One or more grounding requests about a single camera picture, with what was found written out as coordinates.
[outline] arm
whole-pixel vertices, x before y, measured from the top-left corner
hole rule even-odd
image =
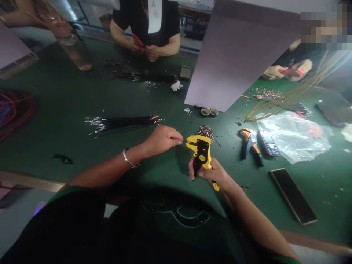
[[[159,125],[146,141],[127,150],[126,156],[132,164],[137,165],[145,158],[165,152],[171,147],[182,143],[182,135],[174,128]],[[121,178],[130,168],[131,165],[125,161],[124,156],[119,154],[78,175],[62,189],[66,186],[82,186],[95,190],[106,189]]]
[[[194,179],[193,161],[189,163],[190,179]],[[266,216],[250,201],[234,180],[226,173],[216,159],[212,159],[213,170],[203,167],[198,175],[210,181],[214,180],[225,195],[232,211],[239,215],[251,236],[263,247],[281,256],[297,259],[298,257],[277,228]]]
[[[132,51],[135,54],[141,55],[143,54],[143,49],[137,47],[136,44],[134,44],[133,39],[126,38],[125,36],[125,31],[120,28],[114,20],[111,20],[110,24],[110,31],[111,31],[111,36],[115,40],[117,44],[119,44],[122,47],[128,48],[130,51]]]
[[[151,62],[155,62],[158,57],[173,56],[179,52],[180,49],[180,34],[176,34],[169,38],[169,44],[163,47],[157,47],[154,45],[145,46],[144,52],[147,58]]]

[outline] dark clothing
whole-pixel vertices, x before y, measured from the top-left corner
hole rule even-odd
[[[148,34],[149,19],[143,9],[141,0],[120,0],[120,10],[113,11],[114,22],[123,30],[131,26],[135,34],[145,46],[158,47],[169,44],[169,38],[180,33],[178,3],[162,1],[160,31]]]
[[[300,263],[260,255],[244,233],[209,206],[165,193],[130,200],[105,219],[100,195],[68,187],[32,218],[0,264]]]

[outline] clear plastic bag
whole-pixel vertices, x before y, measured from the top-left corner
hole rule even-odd
[[[259,130],[271,132],[281,155],[291,164],[314,160],[331,148],[328,138],[334,135],[332,129],[305,120],[296,113],[272,115],[258,120],[257,123]]]

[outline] metal scraps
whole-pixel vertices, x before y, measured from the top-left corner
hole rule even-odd
[[[186,107],[186,108],[184,109],[184,111],[185,111],[189,116],[192,116],[192,115],[191,115],[192,110],[189,109],[188,107]]]
[[[257,98],[258,100],[261,100],[261,101],[263,101],[263,100],[265,100],[267,98],[271,98],[271,99],[281,99],[281,98],[283,98],[282,93],[280,91],[275,91],[275,89],[270,90],[270,89],[267,89],[267,88],[263,88],[263,89],[256,88],[254,90],[254,92],[257,93],[256,95],[253,95],[254,98]]]
[[[206,138],[210,138],[212,140],[212,143],[214,141],[214,135],[213,135],[213,129],[209,126],[206,125],[201,125],[199,127],[198,134],[201,136],[204,136]]]

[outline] wire stripper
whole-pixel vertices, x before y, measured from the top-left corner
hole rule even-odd
[[[243,148],[241,151],[241,159],[246,160],[249,154],[249,150],[252,148],[254,151],[254,157],[259,166],[263,167],[263,157],[260,153],[260,150],[257,146],[257,132],[249,128],[242,128],[240,134],[245,137],[243,142]]]
[[[210,162],[212,158],[210,156],[210,146],[212,140],[210,138],[193,135],[187,138],[186,146],[194,151],[194,176],[197,176],[199,169],[203,166],[205,169],[212,169]],[[216,191],[219,191],[220,188],[215,181],[212,180],[213,187]]]

